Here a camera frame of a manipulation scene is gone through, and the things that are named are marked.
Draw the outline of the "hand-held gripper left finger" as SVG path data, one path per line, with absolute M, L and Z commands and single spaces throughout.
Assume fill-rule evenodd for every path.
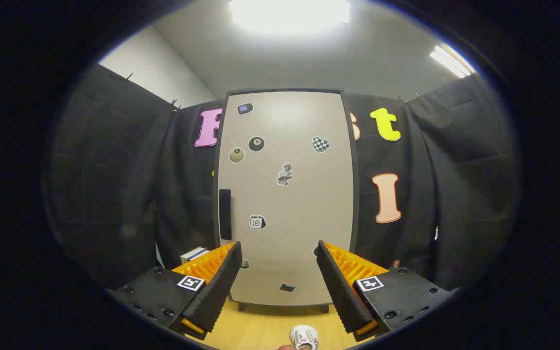
M 109 294 L 137 315 L 203 340 L 213 331 L 242 266 L 239 241 L 172 270 L 154 266 Z

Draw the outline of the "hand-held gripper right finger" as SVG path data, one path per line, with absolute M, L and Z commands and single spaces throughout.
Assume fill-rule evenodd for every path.
M 400 261 L 384 268 L 325 241 L 318 242 L 317 264 L 345 331 L 356 341 L 415 324 L 460 293 Z

